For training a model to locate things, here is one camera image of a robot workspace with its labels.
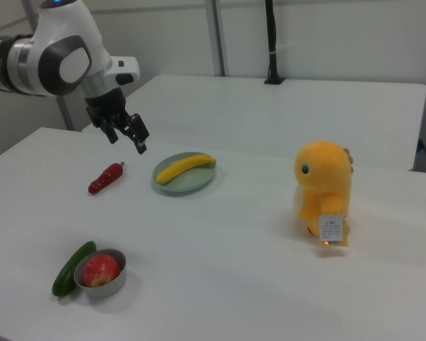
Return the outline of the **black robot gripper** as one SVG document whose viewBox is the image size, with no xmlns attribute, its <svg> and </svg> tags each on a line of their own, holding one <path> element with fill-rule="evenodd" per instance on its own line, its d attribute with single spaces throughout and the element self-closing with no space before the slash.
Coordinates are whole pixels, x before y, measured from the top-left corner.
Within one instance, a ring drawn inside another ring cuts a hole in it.
<svg viewBox="0 0 426 341">
<path fill-rule="evenodd" d="M 123 130 L 136 147 L 139 154 L 146 150 L 146 139 L 150 136 L 146 125 L 139 114 L 131 116 L 126 112 L 126 99 L 121 88 L 114 88 L 107 93 L 85 98 L 87 112 L 95 128 L 106 130 L 106 136 L 111 144 L 115 144 L 119 137 L 116 130 Z"/>
</svg>

